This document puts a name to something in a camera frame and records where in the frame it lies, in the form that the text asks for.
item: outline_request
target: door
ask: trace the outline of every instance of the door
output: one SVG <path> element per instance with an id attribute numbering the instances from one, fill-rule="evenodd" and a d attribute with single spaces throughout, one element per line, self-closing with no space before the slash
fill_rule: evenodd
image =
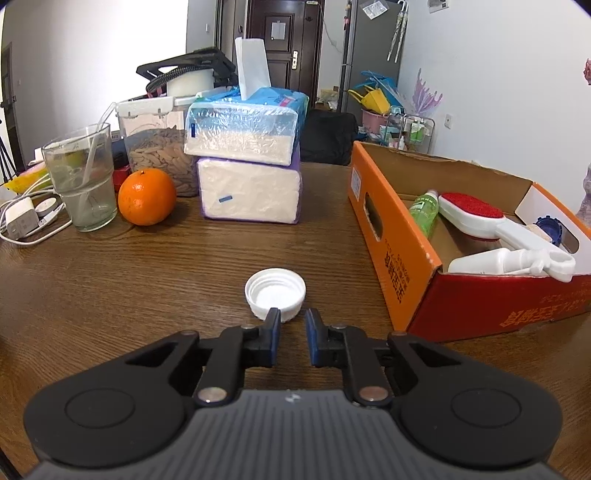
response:
<path id="1" fill-rule="evenodd" d="M 251 0 L 248 37 L 265 41 L 271 86 L 316 97 L 320 5 L 304 0 Z"/>
<path id="2" fill-rule="evenodd" d="M 17 133 L 17 118 L 15 113 L 14 103 L 17 97 L 12 90 L 11 78 L 11 46 L 8 45 L 2 50 L 0 56 L 0 74 L 2 77 L 2 98 L 4 101 L 0 103 L 0 107 L 4 108 L 4 117 L 6 120 L 6 129 L 8 132 L 8 141 L 10 142 L 10 149 L 12 150 L 12 160 L 17 168 L 17 172 L 23 172 L 25 165 L 22 161 L 21 146 L 18 141 Z"/>

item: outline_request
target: wooden table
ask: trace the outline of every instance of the wooden table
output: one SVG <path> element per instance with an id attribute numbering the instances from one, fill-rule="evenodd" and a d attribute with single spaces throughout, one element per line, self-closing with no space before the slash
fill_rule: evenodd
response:
<path id="1" fill-rule="evenodd" d="M 36 458 L 22 413 L 41 387 L 178 330 L 203 337 L 252 321 L 243 288 L 268 267 L 307 285 L 304 306 L 327 323 L 385 338 L 377 277 L 346 197 L 345 167 L 305 164 L 297 226 L 204 220 L 198 199 L 150 228 L 121 218 L 94 232 L 66 229 L 35 248 L 0 245 L 0 446 L 26 472 Z M 591 477 L 591 322 L 587 317 L 452 347 L 534 380 L 556 395 L 562 435 L 550 464 Z M 246 378 L 257 388 L 338 388 L 337 370 L 310 366 L 302 315 L 281 333 L 278 365 Z"/>

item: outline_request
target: white phone charger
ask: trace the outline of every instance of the white phone charger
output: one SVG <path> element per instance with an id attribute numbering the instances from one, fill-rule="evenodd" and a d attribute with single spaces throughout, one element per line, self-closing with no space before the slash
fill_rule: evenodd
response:
<path id="1" fill-rule="evenodd" d="M 27 233 L 39 227 L 39 217 L 33 206 L 33 201 L 29 197 L 10 206 L 4 215 L 8 237 L 13 240 L 23 238 Z"/>

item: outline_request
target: tissue pack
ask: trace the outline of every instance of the tissue pack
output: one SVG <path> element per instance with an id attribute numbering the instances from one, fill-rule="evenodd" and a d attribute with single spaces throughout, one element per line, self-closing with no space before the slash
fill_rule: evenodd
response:
<path id="1" fill-rule="evenodd" d="M 196 163 L 203 215 L 256 222 L 297 223 L 300 213 L 300 148 L 288 167 L 221 158 Z"/>
<path id="2" fill-rule="evenodd" d="M 237 88 L 199 99 L 189 107 L 184 151 L 288 166 L 307 108 L 305 94 L 272 87 L 258 89 L 247 100 Z"/>

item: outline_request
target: box handle hole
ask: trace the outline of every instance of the box handle hole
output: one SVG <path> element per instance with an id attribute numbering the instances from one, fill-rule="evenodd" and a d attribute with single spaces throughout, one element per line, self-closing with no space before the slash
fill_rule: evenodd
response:
<path id="1" fill-rule="evenodd" d="M 363 210 L 365 211 L 365 216 L 368 218 L 376 240 L 379 242 L 382 239 L 384 227 L 382 226 L 382 219 L 379 217 L 378 211 L 367 193 L 365 194 L 365 200 L 363 202 Z"/>
<path id="2" fill-rule="evenodd" d="M 575 237 L 566 225 L 561 223 L 562 225 L 562 246 L 569 254 L 575 254 L 579 251 L 579 239 Z"/>

